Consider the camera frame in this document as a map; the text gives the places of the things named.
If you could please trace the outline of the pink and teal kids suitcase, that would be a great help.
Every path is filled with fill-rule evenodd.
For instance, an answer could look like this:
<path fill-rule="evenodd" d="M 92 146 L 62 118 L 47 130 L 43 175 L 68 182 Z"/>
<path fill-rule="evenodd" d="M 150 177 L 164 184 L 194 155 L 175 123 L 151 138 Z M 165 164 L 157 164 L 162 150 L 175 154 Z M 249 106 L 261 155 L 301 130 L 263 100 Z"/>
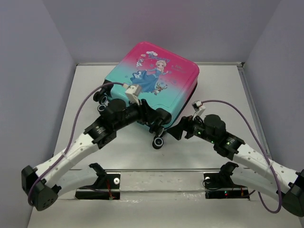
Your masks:
<path fill-rule="evenodd" d="M 145 99 L 159 117 L 145 125 L 154 139 L 152 146 L 164 145 L 163 135 L 178 119 L 192 97 L 197 84 L 199 67 L 194 62 L 147 41 L 136 44 L 117 66 L 105 77 L 108 85 L 95 92 L 93 100 L 102 111 L 106 102 L 122 99 L 129 103 L 118 82 L 139 85 L 139 99 Z"/>

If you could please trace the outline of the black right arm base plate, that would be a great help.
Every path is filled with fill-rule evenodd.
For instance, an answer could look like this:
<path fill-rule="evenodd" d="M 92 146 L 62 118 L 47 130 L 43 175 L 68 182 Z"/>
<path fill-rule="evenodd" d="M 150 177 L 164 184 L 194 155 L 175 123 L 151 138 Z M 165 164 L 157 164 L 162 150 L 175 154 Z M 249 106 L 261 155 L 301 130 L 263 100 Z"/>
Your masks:
<path fill-rule="evenodd" d="M 236 185 L 230 177 L 220 173 L 204 173 L 202 186 L 205 189 L 205 198 L 217 199 L 250 199 L 247 187 Z"/>

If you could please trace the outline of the silver aluminium rail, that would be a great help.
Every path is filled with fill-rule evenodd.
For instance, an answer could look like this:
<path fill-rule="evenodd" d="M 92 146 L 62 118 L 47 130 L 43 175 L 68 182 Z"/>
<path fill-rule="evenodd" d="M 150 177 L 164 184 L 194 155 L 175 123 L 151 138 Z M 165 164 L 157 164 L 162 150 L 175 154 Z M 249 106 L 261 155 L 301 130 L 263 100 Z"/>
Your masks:
<path fill-rule="evenodd" d="M 106 172 L 219 172 L 220 168 L 105 169 Z"/>

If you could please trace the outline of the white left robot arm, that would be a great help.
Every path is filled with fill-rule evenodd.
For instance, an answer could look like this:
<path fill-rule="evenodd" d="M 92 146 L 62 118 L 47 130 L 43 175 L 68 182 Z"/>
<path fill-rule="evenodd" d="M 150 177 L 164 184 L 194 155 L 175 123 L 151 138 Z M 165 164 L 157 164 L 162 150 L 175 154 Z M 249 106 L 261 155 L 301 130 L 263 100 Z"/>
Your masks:
<path fill-rule="evenodd" d="M 98 107 L 99 117 L 76 139 L 69 139 L 60 153 L 36 167 L 26 166 L 21 171 L 21 186 L 28 197 L 29 205 L 37 211 L 49 208 L 61 194 L 83 186 L 99 188 L 104 185 L 106 172 L 97 163 L 89 165 L 89 178 L 68 177 L 67 172 L 92 153 L 102 149 L 117 136 L 117 131 L 138 122 L 149 127 L 160 139 L 164 126 L 171 122 L 171 114 L 162 108 L 152 109 L 146 100 L 126 104 L 122 99 L 113 99 Z"/>

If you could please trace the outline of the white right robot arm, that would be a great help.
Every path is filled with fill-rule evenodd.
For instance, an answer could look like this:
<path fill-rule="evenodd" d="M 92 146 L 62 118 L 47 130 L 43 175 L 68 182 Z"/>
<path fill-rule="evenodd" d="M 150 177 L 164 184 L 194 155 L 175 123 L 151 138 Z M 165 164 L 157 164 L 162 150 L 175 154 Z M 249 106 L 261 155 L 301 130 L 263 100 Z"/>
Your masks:
<path fill-rule="evenodd" d="M 223 186 L 232 183 L 255 189 L 273 199 L 280 201 L 284 209 L 291 214 L 304 215 L 304 172 L 295 171 L 277 162 L 265 158 L 242 139 L 229 133 L 226 124 L 215 114 L 200 117 L 183 117 L 180 122 L 167 131 L 176 140 L 197 136 L 213 144 L 217 154 L 231 161 L 231 164 L 241 164 L 248 171 L 239 171 L 237 178 L 231 170 L 225 170 L 218 176 Z"/>

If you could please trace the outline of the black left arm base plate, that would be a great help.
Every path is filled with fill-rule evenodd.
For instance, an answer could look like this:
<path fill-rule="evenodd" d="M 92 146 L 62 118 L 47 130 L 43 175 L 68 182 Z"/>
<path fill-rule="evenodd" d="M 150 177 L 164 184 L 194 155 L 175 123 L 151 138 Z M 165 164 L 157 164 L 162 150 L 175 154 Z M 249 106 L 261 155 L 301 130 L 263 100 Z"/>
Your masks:
<path fill-rule="evenodd" d="M 78 200 L 119 200 L 120 178 L 120 173 L 109 172 L 104 180 L 97 180 L 93 185 L 77 189 L 75 198 Z"/>

